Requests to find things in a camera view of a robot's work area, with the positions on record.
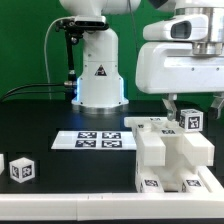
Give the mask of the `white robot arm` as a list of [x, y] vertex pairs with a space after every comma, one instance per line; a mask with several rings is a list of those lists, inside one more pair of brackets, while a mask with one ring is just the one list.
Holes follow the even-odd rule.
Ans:
[[180, 93], [212, 92], [217, 119], [224, 108], [224, 0], [148, 0], [173, 17], [147, 25], [136, 67], [136, 85], [162, 94], [168, 118], [176, 118]]

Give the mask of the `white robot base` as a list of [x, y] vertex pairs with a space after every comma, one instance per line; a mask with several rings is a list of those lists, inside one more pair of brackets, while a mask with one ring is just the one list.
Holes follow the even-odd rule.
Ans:
[[[136, 10], [141, 0], [59, 0], [72, 16], [96, 17]], [[92, 114], [114, 113], [129, 101], [118, 72], [118, 36], [111, 29], [84, 32], [83, 72], [77, 80], [75, 110]]]

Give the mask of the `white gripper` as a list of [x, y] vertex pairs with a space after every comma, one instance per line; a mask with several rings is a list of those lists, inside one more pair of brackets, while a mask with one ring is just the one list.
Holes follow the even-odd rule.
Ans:
[[[177, 93], [224, 91], [224, 54], [196, 56], [190, 43], [148, 42], [139, 52], [136, 85], [147, 94], [165, 94], [162, 101], [167, 119], [176, 119]], [[224, 93], [216, 93], [210, 117], [219, 119], [224, 107]]]

